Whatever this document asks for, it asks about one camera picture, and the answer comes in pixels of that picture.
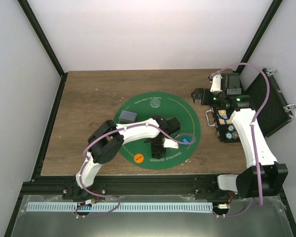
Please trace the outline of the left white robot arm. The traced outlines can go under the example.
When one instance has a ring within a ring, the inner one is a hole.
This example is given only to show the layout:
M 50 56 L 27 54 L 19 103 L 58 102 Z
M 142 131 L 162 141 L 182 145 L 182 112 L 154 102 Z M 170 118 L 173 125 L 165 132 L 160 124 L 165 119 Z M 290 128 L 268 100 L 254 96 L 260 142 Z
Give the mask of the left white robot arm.
M 74 194 L 79 199 L 88 198 L 90 186 L 100 168 L 113 160 L 123 145 L 146 139 L 150 143 L 152 158 L 163 158 L 168 148 L 179 147 L 179 142 L 171 135 L 180 129 L 180 122 L 176 118 L 164 119 L 161 116 L 130 124 L 105 121 L 88 139 L 88 146 L 83 152 L 85 161 L 75 175 L 77 184 Z

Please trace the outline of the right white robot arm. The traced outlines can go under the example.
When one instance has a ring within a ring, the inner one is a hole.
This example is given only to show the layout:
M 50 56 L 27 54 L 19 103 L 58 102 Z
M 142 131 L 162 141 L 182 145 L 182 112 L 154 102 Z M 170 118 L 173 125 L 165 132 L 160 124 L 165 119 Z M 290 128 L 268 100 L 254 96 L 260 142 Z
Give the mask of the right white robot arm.
M 288 175 L 288 168 L 280 164 L 268 147 L 257 117 L 259 110 L 250 97 L 243 93 L 238 73 L 220 71 L 208 76 L 210 88 L 196 88 L 191 97 L 194 104 L 209 106 L 214 123 L 209 126 L 220 133 L 223 142 L 237 139 L 241 142 L 246 170 L 240 174 L 221 174 L 209 186 L 213 198 L 222 198 L 227 191 L 241 198 L 272 197 L 279 194 Z

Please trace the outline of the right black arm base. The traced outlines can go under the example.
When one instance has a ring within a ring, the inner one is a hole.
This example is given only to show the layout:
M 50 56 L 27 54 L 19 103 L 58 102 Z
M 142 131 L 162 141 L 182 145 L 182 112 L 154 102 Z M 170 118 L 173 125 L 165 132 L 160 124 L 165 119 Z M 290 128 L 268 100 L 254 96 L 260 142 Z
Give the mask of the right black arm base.
M 196 182 L 193 185 L 194 193 L 196 198 L 200 199 L 214 199 L 214 200 L 225 200 L 225 199 L 239 199 L 238 194 L 232 191 L 224 191 L 218 188 L 218 184 L 215 182 Z

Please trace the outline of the blue small blind button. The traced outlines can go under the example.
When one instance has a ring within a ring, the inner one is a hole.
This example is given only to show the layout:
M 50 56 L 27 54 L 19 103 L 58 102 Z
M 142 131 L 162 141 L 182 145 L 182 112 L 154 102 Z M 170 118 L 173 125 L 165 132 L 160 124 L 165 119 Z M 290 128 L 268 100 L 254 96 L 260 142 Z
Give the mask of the blue small blind button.
M 186 146 L 190 144 L 191 138 L 190 137 L 182 137 L 181 142 L 186 143 Z

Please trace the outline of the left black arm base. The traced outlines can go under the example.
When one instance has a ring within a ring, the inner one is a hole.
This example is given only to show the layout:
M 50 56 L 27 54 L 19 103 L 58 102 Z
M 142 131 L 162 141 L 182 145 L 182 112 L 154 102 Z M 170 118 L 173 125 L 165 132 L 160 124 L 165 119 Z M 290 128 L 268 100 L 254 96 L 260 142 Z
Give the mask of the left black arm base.
M 91 192 L 104 195 L 106 193 L 107 187 L 104 184 L 94 184 L 87 189 Z M 95 196 L 80 188 L 76 183 L 66 185 L 65 191 L 66 193 L 63 193 L 63 199 L 87 200 L 90 198 L 95 198 Z

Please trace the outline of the clear dealer button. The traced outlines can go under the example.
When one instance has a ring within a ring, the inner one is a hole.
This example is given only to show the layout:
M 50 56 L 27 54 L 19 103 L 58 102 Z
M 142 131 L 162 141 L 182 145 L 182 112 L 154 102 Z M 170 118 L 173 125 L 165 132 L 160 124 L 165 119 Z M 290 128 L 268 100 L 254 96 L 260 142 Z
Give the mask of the clear dealer button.
M 151 106 L 152 108 L 158 108 L 158 107 L 160 107 L 160 105 L 161 105 L 161 101 L 160 101 L 159 99 L 157 99 L 157 98 L 153 98 L 153 99 L 150 101 L 150 106 Z

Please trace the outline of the orange big blind button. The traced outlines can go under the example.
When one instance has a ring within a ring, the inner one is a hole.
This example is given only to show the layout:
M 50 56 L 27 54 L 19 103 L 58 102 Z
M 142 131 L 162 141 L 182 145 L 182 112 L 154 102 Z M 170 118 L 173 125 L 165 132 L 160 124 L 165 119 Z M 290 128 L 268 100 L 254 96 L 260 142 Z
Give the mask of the orange big blind button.
M 142 154 L 135 154 L 134 155 L 134 162 L 135 163 L 142 163 L 144 161 L 144 156 Z

